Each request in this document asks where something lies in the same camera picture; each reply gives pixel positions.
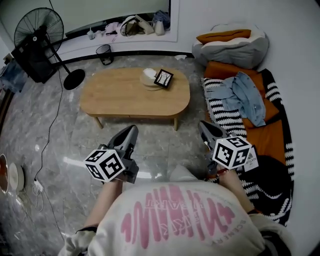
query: wooden coffee table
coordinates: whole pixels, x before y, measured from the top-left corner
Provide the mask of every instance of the wooden coffee table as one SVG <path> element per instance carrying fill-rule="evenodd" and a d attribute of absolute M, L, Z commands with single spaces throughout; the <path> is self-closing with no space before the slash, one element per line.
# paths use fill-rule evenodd
<path fill-rule="evenodd" d="M 103 126 L 98 117 L 165 118 L 174 119 L 188 106 L 190 87 L 186 76 L 173 68 L 164 69 L 173 74 L 168 89 L 149 91 L 140 82 L 144 68 L 128 67 L 104 69 L 94 74 L 84 85 L 80 108 Z"/>

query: fan base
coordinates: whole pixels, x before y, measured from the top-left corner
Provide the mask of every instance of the fan base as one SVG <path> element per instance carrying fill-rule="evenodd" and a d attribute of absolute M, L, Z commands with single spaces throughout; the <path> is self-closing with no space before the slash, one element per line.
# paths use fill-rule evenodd
<path fill-rule="evenodd" d="M 73 90 L 77 88 L 85 79 L 85 71 L 82 69 L 76 69 L 72 71 L 64 80 L 64 88 L 66 90 Z"/>

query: trash can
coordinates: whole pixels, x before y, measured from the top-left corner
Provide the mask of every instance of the trash can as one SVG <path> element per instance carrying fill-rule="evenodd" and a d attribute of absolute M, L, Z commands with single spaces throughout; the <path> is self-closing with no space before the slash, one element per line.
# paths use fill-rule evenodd
<path fill-rule="evenodd" d="M 98 55 L 103 65 L 110 65 L 114 61 L 112 56 L 111 47 L 109 44 L 104 44 L 96 49 L 95 53 Z"/>

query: pink graphic print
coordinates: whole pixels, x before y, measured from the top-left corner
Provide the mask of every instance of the pink graphic print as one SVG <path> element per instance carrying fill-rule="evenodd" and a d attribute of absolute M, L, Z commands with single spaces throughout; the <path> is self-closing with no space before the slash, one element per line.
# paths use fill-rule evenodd
<path fill-rule="evenodd" d="M 186 203 L 183 193 L 179 186 L 169 184 L 159 189 L 154 189 L 153 193 L 145 196 L 145 205 L 137 201 L 133 207 L 133 216 L 127 213 L 121 223 L 121 233 L 124 234 L 127 243 L 135 244 L 139 234 L 142 248 L 146 249 L 149 245 L 150 226 L 155 242 L 168 240 L 172 231 L 172 236 L 194 236 L 194 227 L 191 218 L 195 220 L 195 228 L 201 241 L 205 239 L 203 226 L 206 227 L 210 236 L 214 236 L 215 230 L 219 229 L 222 233 L 228 231 L 228 225 L 235 218 L 234 212 L 220 202 L 215 203 L 211 198 L 206 199 L 206 204 L 201 200 L 197 192 L 187 190 L 188 201 Z M 192 205 L 192 214 L 189 213 L 188 205 Z M 201 225 L 198 209 L 204 219 Z"/>

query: white sweatshirt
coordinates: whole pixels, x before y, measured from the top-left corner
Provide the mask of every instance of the white sweatshirt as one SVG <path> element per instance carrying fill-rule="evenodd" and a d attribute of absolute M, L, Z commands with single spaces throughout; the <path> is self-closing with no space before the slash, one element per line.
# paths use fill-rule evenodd
<path fill-rule="evenodd" d="M 89 230 L 67 238 L 59 255 L 248 256 L 265 250 L 262 231 L 289 248 L 291 240 L 284 226 L 248 215 L 229 190 L 208 182 L 134 187 L 116 199 L 96 233 Z"/>

